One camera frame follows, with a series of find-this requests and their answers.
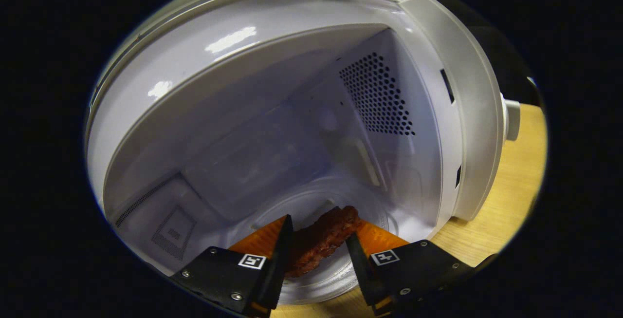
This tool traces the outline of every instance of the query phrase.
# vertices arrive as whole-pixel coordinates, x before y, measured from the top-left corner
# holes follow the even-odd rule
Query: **ventilation holes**
[[[177,242],[174,243],[173,241],[167,239],[162,234],[162,231],[164,229],[167,229],[167,228],[170,229],[172,227],[172,224],[169,224],[169,220],[171,220],[173,216],[176,216],[175,217],[176,223],[183,222],[185,223],[184,224],[185,228],[188,229],[181,246],[178,245]],[[151,241],[153,241],[154,244],[158,245],[160,249],[167,252],[167,254],[170,254],[177,260],[181,261],[184,258],[184,253],[188,245],[188,240],[191,238],[191,234],[193,233],[193,229],[196,224],[197,224],[197,221],[194,220],[194,218],[191,217],[191,215],[188,214],[188,212],[182,209],[180,205],[176,205],[173,211],[171,211],[171,213],[169,213],[169,215],[165,218],[165,220],[160,224],[156,232],[154,232],[153,236],[151,237]]]
[[[448,76],[445,74],[444,69],[441,69],[441,76],[443,77],[445,88],[448,90],[448,96],[450,96],[450,103],[454,103],[454,94],[452,93],[452,88],[450,88],[450,81],[448,81]]]
[[[176,232],[175,229],[171,228],[167,233],[175,240],[180,240],[180,233]]]
[[[156,187],[154,187],[154,189],[149,190],[149,192],[147,192],[147,194],[143,195],[140,199],[134,201],[134,203],[132,205],[130,205],[125,211],[123,211],[123,213],[121,214],[121,216],[119,216],[119,218],[117,218],[117,220],[115,222],[116,227],[120,227],[122,225],[123,221],[125,221],[125,219],[129,216],[129,214],[134,212],[134,210],[136,210],[142,203],[144,203],[145,200],[149,199],[149,197],[152,196],[154,194],[154,192],[158,191],[158,189],[163,187],[168,181],[169,180],[163,181],[162,183],[160,183]]]
[[[391,76],[391,69],[376,53],[340,71],[345,88],[350,93],[366,129],[376,133],[416,135],[399,84]]]
[[[454,188],[458,187],[458,183],[461,181],[461,166],[457,169],[457,184],[454,185]]]

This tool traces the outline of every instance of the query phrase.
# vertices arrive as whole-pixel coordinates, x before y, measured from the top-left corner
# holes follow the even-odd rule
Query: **steak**
[[[314,224],[294,232],[285,277],[297,278],[318,268],[320,261],[331,256],[360,224],[357,209],[335,207]]]

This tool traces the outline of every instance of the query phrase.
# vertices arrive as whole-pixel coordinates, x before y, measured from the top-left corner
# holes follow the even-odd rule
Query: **wooden table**
[[[506,141],[489,196],[473,221],[450,218],[432,241],[472,267],[500,252],[517,232],[541,186],[547,155],[545,117],[539,107],[521,104],[516,141]],[[356,287],[337,298],[307,305],[280,305],[274,318],[373,317]]]

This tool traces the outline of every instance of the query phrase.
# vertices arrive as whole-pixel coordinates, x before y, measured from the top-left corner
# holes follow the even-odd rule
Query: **food item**
[[[360,224],[357,209],[335,207],[314,224],[294,232],[285,277],[300,277],[316,269],[320,260],[331,256]]]

